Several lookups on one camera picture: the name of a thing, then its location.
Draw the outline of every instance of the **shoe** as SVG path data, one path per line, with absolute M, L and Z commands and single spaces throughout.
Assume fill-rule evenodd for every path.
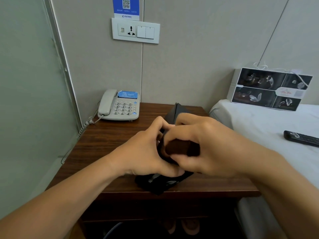
M 170 234 L 173 234 L 176 229 L 176 219 L 164 219 L 158 221 Z
M 184 231 L 188 235 L 194 236 L 197 233 L 199 233 L 199 220 L 198 219 L 181 220 L 181 225 L 182 225 Z

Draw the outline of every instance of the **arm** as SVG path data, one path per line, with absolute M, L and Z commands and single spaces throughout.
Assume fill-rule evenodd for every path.
M 63 238 L 85 209 L 118 176 L 125 173 L 182 175 L 182 169 L 162 160 L 156 150 L 157 139 L 162 136 L 159 130 L 173 126 L 158 117 L 146 131 L 138 132 L 109 155 L 0 220 L 0 238 Z
M 182 113 L 164 137 L 200 144 L 200 156 L 172 155 L 181 168 L 214 176 L 246 176 L 261 191 L 289 238 L 319 237 L 319 190 L 277 152 L 218 121 Z

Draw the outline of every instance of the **right hand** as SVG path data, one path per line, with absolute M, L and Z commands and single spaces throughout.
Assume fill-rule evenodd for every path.
M 220 177 L 254 176 L 280 156 L 241 136 L 217 120 L 189 113 L 178 115 L 175 127 L 164 136 L 164 145 L 174 139 L 199 143 L 200 155 L 171 155 L 187 171 Z

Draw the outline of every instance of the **hand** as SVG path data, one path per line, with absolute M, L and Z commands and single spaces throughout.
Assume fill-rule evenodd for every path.
M 200 155 L 171 155 L 181 168 L 208 175 L 233 177 L 253 176 L 269 166 L 278 154 L 224 126 L 210 117 L 181 113 L 176 126 L 164 137 L 164 145 L 174 139 L 199 143 Z
M 122 174 L 147 175 L 159 173 L 167 177 L 177 177 L 185 171 L 177 165 L 167 163 L 157 153 L 157 143 L 163 136 L 161 128 L 175 127 L 162 117 L 157 117 L 146 131 L 138 132 L 125 144 L 116 148 L 108 156 L 110 165 Z

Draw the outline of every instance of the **black wallet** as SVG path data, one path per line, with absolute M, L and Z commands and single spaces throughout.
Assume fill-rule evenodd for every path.
M 176 103 L 174 107 L 170 110 L 169 113 L 166 114 L 164 117 L 165 121 L 169 124 L 175 124 L 176 118 L 180 113 L 191 113 L 189 112 L 184 106 L 179 103 Z M 164 129 L 161 130 L 163 135 L 165 136 L 166 132 Z M 157 152 L 159 156 L 169 162 L 177 164 L 173 159 L 170 157 L 166 157 L 162 155 L 162 147 L 164 143 L 164 136 L 162 137 L 160 143 L 157 146 Z M 200 147 L 198 143 L 194 143 L 192 141 L 182 141 L 175 139 L 170 141 L 166 147 L 165 152 L 170 154 L 186 154 L 187 156 L 198 156 L 200 153 Z M 166 177 L 160 174 L 149 174 L 149 175 L 139 175 L 135 178 L 135 182 L 138 184 L 139 187 L 146 191 L 150 191 L 156 195 L 162 194 L 167 189 L 173 187 L 177 183 L 181 182 L 182 180 L 186 179 L 187 177 L 191 176 L 193 172 L 185 171 L 185 173 L 179 177 Z

